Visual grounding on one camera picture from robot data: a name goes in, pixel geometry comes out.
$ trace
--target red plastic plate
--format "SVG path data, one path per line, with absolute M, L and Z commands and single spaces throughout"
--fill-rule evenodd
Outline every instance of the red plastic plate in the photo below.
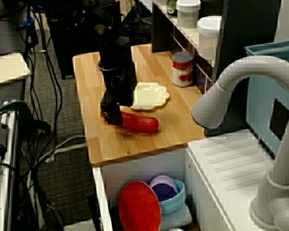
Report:
M 119 198 L 119 217 L 125 231 L 158 231 L 161 213 L 153 190 L 141 181 L 127 184 Z

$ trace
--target blue bin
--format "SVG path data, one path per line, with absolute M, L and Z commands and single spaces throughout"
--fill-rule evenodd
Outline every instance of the blue bin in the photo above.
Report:
M 269 55 L 289 62 L 289 40 L 245 47 L 247 56 Z M 276 81 L 266 77 L 250 77 L 246 121 L 276 155 L 280 140 L 270 130 L 277 99 L 289 110 L 289 93 Z

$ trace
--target red label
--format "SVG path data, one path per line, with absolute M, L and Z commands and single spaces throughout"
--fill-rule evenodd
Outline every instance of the red label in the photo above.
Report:
M 186 63 L 179 63 L 176 61 L 172 61 L 172 66 L 178 70 L 186 70 L 188 67 L 193 66 L 193 64 L 194 64 L 193 61 L 189 61 Z

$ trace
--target purple bowl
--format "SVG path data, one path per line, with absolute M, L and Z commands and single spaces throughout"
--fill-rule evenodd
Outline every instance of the purple bowl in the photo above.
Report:
M 166 175 L 155 177 L 151 181 L 150 187 L 159 201 L 166 201 L 178 194 L 174 180 Z

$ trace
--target gray faucet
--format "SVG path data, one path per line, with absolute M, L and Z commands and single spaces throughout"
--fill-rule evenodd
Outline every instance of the gray faucet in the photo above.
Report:
M 195 103 L 194 121 L 206 129 L 217 128 L 223 121 L 234 88 L 251 76 L 270 77 L 289 91 L 288 62 L 264 55 L 246 57 L 230 64 Z M 289 231 L 289 122 L 274 165 L 267 171 L 250 204 L 250 217 L 266 231 Z

